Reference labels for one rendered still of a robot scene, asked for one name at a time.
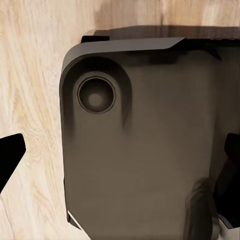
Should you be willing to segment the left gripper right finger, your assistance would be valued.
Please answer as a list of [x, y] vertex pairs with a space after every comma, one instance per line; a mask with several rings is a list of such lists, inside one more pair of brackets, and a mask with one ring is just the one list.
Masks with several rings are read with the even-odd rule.
[[229, 133], [226, 138], [224, 151], [240, 173], [240, 135]]

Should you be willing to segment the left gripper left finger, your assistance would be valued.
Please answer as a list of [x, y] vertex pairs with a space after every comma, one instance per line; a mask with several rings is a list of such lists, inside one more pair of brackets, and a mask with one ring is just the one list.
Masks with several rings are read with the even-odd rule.
[[0, 193], [26, 152], [21, 133], [0, 138]]

